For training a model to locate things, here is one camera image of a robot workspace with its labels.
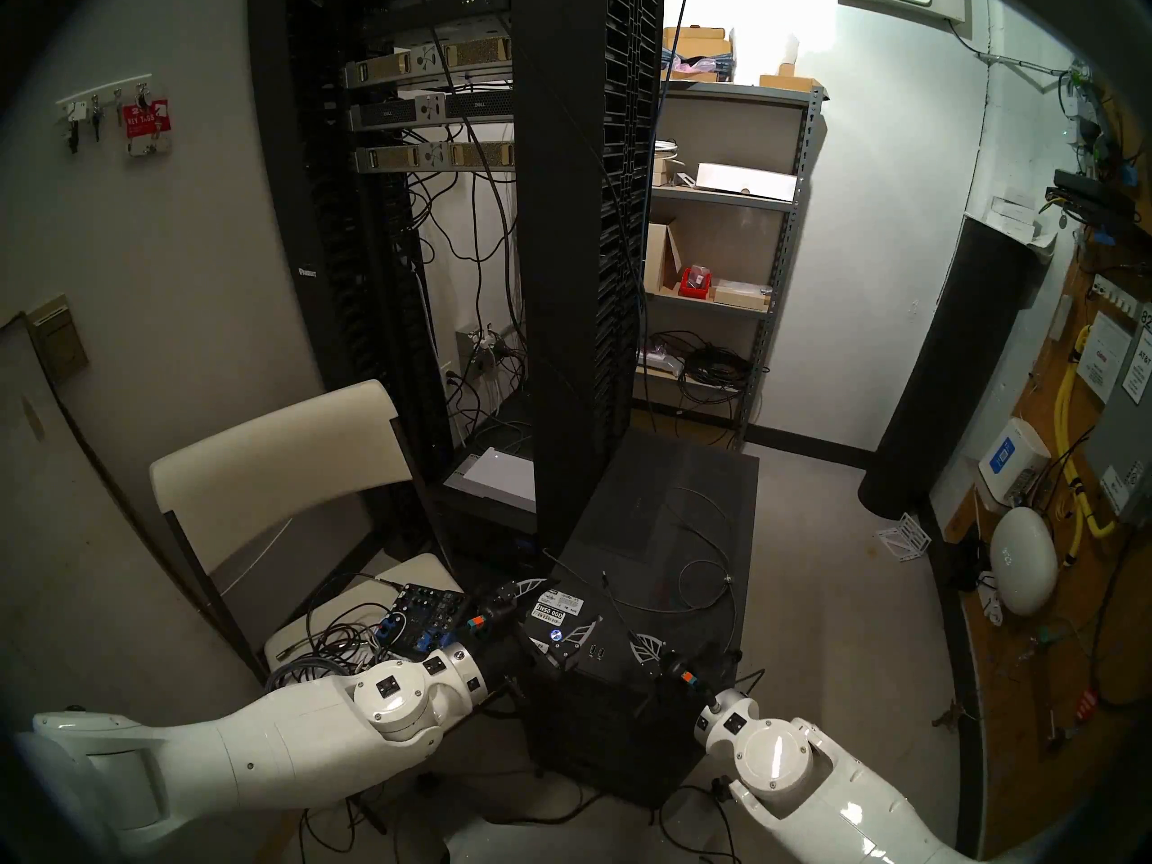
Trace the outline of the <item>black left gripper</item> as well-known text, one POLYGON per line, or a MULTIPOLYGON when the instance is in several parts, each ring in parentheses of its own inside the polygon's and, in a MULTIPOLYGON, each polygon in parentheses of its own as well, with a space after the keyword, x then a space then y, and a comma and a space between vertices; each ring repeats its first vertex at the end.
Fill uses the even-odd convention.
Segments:
POLYGON ((554 670, 570 670, 579 664, 602 615, 540 614, 539 655, 524 629, 537 600, 522 598, 546 589, 546 578, 511 579, 498 586, 491 599, 468 602, 461 616, 461 645, 482 674, 486 694, 518 682, 539 659, 554 670))

